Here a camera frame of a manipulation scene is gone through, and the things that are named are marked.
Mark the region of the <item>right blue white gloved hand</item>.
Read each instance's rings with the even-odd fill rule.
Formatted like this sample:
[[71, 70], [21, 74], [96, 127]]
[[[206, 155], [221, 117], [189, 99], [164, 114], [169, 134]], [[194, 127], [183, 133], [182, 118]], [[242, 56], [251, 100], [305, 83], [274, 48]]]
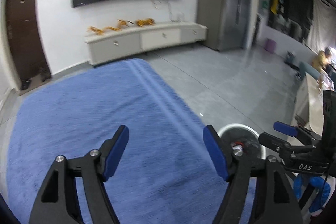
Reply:
[[309, 207], [310, 215], [316, 217], [322, 213], [322, 210], [335, 191], [335, 177], [298, 174], [293, 182], [294, 195], [298, 200], [302, 198], [301, 188], [304, 184], [312, 186], [313, 190], [317, 191], [317, 195]]

